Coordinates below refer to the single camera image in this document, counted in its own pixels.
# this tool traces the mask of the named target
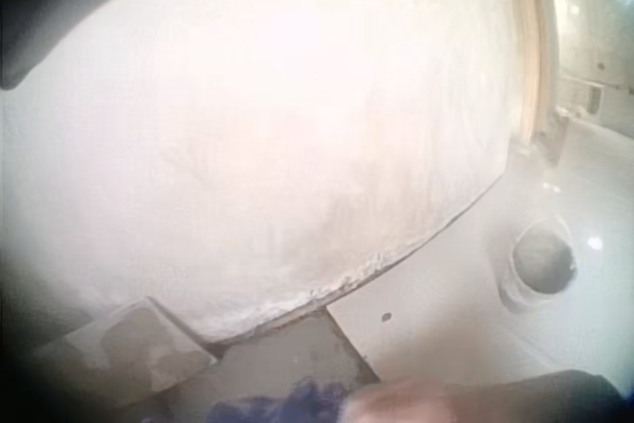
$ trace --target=bucket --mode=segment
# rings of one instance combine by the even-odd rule
[[[542,219],[524,229],[515,242],[499,293],[509,309],[542,306],[566,291],[578,274],[573,236],[560,218]]]

